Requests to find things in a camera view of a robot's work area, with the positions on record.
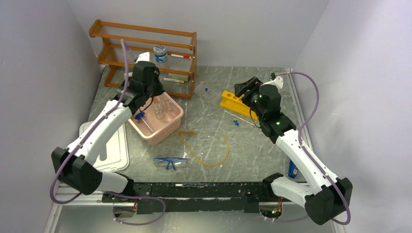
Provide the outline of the small glass jar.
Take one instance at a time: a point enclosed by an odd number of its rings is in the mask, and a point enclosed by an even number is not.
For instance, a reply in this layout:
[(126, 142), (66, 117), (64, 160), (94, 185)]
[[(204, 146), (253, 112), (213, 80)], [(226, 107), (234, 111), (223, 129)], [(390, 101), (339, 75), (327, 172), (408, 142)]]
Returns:
[(155, 114), (156, 118), (159, 119), (159, 120), (161, 120), (165, 117), (165, 108), (161, 103), (158, 103), (154, 107), (154, 114)]

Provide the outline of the metal crucible tongs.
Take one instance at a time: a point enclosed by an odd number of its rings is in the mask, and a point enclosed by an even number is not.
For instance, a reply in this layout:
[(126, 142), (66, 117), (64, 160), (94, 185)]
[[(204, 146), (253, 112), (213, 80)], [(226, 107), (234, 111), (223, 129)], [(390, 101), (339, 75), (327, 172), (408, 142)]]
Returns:
[(165, 114), (174, 110), (173, 103), (170, 100), (166, 99), (164, 95), (160, 96), (160, 103), (165, 108)]

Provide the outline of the blue handled brush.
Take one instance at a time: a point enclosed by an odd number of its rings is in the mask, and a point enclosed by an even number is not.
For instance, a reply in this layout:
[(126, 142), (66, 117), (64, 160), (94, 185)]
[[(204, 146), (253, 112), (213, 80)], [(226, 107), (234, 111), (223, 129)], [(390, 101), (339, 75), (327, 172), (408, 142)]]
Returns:
[(147, 128), (154, 133), (154, 130), (151, 128), (151, 126), (147, 123), (147, 121), (144, 119), (145, 113), (144, 112), (138, 112), (135, 116), (134, 119), (135, 120), (141, 120), (146, 126)]

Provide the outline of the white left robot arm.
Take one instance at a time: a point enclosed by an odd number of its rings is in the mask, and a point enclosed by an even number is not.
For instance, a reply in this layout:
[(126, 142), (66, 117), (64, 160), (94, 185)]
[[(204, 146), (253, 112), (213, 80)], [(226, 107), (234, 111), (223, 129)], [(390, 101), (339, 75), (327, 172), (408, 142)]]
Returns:
[(105, 108), (87, 130), (65, 148), (51, 154), (56, 181), (89, 195), (94, 191), (114, 192), (123, 202), (134, 197), (134, 181), (116, 172), (94, 167), (98, 155), (113, 134), (127, 122), (148, 99), (164, 92), (160, 71), (148, 61), (134, 64), (132, 77), (122, 83), (122, 92), (106, 103)]

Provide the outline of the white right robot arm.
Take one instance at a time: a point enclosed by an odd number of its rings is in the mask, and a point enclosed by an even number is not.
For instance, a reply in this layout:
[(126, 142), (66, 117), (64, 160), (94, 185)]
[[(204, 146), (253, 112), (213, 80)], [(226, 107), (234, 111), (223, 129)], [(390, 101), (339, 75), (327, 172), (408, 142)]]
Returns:
[(349, 213), (353, 184), (339, 178), (315, 153), (307, 149), (296, 125), (281, 112), (281, 77), (263, 83), (253, 77), (234, 85), (235, 96), (254, 112), (263, 134), (294, 162), (307, 181), (306, 185), (275, 175), (262, 188), (268, 201), (286, 198), (303, 207), (308, 217), (323, 225), (343, 212)]

